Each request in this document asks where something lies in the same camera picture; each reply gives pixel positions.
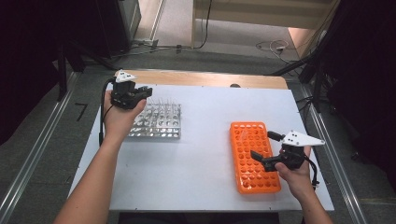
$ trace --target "hand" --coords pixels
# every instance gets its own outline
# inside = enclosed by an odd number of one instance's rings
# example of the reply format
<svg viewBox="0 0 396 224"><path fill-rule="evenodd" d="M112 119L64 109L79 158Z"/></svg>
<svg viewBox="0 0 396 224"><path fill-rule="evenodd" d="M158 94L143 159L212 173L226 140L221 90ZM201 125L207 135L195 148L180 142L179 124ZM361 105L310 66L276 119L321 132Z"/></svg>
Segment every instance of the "hand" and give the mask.
<svg viewBox="0 0 396 224"><path fill-rule="evenodd" d="M309 158L311 147L304 147L304 153ZM279 171L280 177L289 184L291 194L301 200L306 193L314 192L309 175L309 162L304 161L299 169L290 170L284 163L278 162L275 168Z"/></svg>
<svg viewBox="0 0 396 224"><path fill-rule="evenodd" d="M146 100L141 100L132 110L125 110L112 106L110 103L111 91L106 91L104 113L105 116L105 140L113 140L121 143L125 136L131 131L134 119L139 115L146 106Z"/></svg>

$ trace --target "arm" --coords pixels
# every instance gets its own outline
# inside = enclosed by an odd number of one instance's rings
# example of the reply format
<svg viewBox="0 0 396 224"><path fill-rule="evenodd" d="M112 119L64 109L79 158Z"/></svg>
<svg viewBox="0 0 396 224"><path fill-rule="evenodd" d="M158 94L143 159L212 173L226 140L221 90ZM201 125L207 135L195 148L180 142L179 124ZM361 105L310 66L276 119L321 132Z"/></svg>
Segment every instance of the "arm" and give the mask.
<svg viewBox="0 0 396 224"><path fill-rule="evenodd" d="M106 223L120 146L131 130L146 100L133 110L122 110L110 104L110 91L105 96L106 135L89 167L67 199L54 223Z"/></svg>
<svg viewBox="0 0 396 224"><path fill-rule="evenodd" d="M307 157L309 157L310 152L311 147L304 148ZM280 177L288 182L291 194L300 202L306 224L332 223L312 188L308 161L304 161L300 169L293 171L282 162L277 163L275 167L279 171Z"/></svg>

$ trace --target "metal rail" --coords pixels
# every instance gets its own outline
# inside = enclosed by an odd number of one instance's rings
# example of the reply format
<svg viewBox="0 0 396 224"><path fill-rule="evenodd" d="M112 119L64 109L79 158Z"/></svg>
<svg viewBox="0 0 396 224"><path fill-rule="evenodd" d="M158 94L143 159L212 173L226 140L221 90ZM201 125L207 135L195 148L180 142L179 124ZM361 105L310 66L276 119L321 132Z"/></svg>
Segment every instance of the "metal rail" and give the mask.
<svg viewBox="0 0 396 224"><path fill-rule="evenodd" d="M160 17L163 14L163 6L165 5L165 0L161 0L160 6L158 7L157 15L155 16L154 24L151 28L151 33L149 34L149 39L153 40L155 33L157 33L158 23L160 22Z"/></svg>
<svg viewBox="0 0 396 224"><path fill-rule="evenodd" d="M311 96L312 93L306 85L302 85L303 95L304 97ZM354 189L347 177L347 173L345 172L343 164L340 162L338 158L337 152L335 151L334 145L332 143L332 139L326 129L323 118L321 114L318 114L315 111L314 107L310 107L310 114L312 116L312 120L315 123L315 126L318 130L318 134L321 139L326 141L325 151L327 157L329 159L330 165L335 175L335 179L338 182L338 186L340 187L341 193L343 194L343 198L346 202L346 207L349 211L349 214L352 218L353 223L355 224L366 224L367 219L361 209L360 202L355 194Z"/></svg>
<svg viewBox="0 0 396 224"><path fill-rule="evenodd" d="M68 79L67 86L69 87L69 92L66 93L65 97L61 102L58 102L53 108L51 114L49 115L49 119L47 120L43 130L38 136L35 144L33 145L29 155L27 156L22 168L18 172L14 181L9 186L6 197L1 203L0 206L0 223L6 224L9 218L14 211L15 206L17 205L18 200L23 194L30 177L35 170L38 162L42 154L44 153L47 143L50 140L53 131L55 130L64 109L67 106L67 103L70 99L70 96L73 93L73 90L76 86L78 80L78 73L72 73Z"/></svg>

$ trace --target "table surface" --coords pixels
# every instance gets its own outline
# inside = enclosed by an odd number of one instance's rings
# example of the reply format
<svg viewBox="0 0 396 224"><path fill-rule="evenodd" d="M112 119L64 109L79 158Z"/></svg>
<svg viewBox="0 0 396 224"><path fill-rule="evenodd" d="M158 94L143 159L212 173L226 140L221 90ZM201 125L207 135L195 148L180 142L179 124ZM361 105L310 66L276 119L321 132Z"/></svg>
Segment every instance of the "table surface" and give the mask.
<svg viewBox="0 0 396 224"><path fill-rule="evenodd" d="M267 131L304 133L298 108L291 91L285 89L284 80L282 84L283 78L175 71L126 72L138 77L137 86L153 88L153 101L170 99L182 104L181 136L179 139L125 139L120 149L110 210L301 210L284 180L278 193L240 194L233 168L229 137L233 121L262 121ZM245 88L227 88L230 83ZM99 113L70 192L99 148L98 132ZM271 146L277 155L280 144L271 140ZM321 172L318 181L324 183ZM317 195L326 210L333 210L325 185L317 189Z"/></svg>

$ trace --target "floor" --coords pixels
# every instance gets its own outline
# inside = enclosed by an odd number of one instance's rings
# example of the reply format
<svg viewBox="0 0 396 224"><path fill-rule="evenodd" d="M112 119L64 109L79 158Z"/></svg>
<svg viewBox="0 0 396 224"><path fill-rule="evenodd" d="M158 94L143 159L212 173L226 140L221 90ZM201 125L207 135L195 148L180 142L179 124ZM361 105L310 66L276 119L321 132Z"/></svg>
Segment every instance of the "floor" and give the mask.
<svg viewBox="0 0 396 224"><path fill-rule="evenodd" d="M154 7L159 8L160 1ZM191 40L191 10L190 2L166 0L163 11L158 20L158 27L154 32L154 39L159 39L159 45L189 45ZM197 21L197 42L201 23ZM141 33L139 38L149 38L150 32ZM287 50L277 57L269 49L269 44L274 40L285 40L289 43ZM175 54L172 50L162 50L155 53L142 53L139 55L125 55L112 59L111 62L131 69L169 69L183 71L223 72L230 74L267 75L284 67L287 62L299 60L294 46L290 40L287 29L284 27L268 27L245 24L221 23L209 21L208 39L205 46L199 50L183 50ZM133 53L145 52L146 49L137 49ZM10 207L12 213L4 217L4 207L0 213L0 223L51 223L60 207L64 203L78 167L79 159L91 131L94 117L99 106L100 89L104 81L113 75L113 71L106 70L93 60L85 60L87 69L84 74L77 74L74 89L70 90L70 98L65 102L63 114L56 120L57 125L51 130L50 139L46 142L40 161L28 178L18 202ZM288 87L292 90L296 100L307 96L306 90L311 90L309 84L301 84L297 75L301 68L290 71L284 77ZM50 118L53 108L57 106L57 88L50 91L39 105L26 118L11 139L0 146L0 192L6 195L9 186L19 173L28 158L29 153L35 148L35 141L40 139L40 130ZM81 115L81 105L87 105ZM328 104L321 104L323 118L327 132L330 134L333 146L337 152L338 160L347 174L353 193L360 203L365 219L355 220L347 206L347 198L343 195L342 183L337 179L334 168L331 166L329 154L324 150L317 150L318 163L326 185L332 197L335 211L330 215L335 223L393 223L396 208L396 195L392 190L385 174L370 163L353 161L350 156L355 149L350 145L347 128L342 119L334 114ZM312 112L304 113L302 119L307 131L319 135L318 126ZM191 214L191 223L205 223L205 216ZM280 223L300 223L301 213L298 211L279 213ZM118 213L111 212L108 223L117 223Z"/></svg>

